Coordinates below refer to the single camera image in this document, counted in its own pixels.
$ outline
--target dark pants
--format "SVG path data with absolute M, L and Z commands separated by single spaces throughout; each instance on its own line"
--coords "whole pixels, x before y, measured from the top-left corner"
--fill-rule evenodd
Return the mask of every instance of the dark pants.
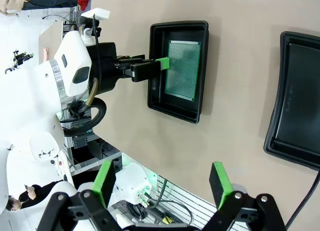
M 78 0 L 31 0 L 23 4 L 22 10 L 72 8 L 77 5 Z

